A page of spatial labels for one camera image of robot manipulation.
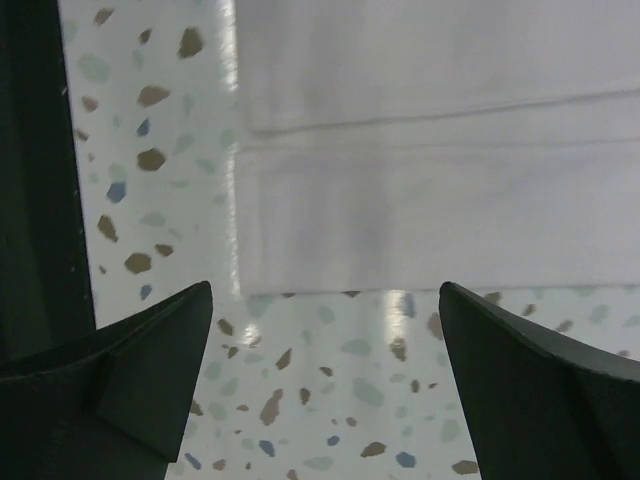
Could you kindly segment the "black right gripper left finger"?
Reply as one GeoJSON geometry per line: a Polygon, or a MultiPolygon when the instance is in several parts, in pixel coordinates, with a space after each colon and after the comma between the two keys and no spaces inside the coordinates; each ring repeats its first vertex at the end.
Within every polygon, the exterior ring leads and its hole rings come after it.
{"type": "Polygon", "coordinates": [[[207,281],[1,366],[1,476],[151,480],[177,461],[213,315],[207,281]]]}

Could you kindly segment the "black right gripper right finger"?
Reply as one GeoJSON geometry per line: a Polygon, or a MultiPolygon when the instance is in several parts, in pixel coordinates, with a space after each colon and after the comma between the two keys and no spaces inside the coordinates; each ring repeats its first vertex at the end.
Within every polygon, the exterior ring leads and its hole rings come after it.
{"type": "Polygon", "coordinates": [[[450,364],[484,479],[639,477],[639,364],[439,291],[450,364]]]}

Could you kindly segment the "white t shirt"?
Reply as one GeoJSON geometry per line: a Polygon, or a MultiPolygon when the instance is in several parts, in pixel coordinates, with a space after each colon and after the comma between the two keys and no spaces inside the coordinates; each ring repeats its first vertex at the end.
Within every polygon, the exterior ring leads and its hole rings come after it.
{"type": "Polygon", "coordinates": [[[239,1],[240,291],[639,281],[635,1],[239,1]]]}

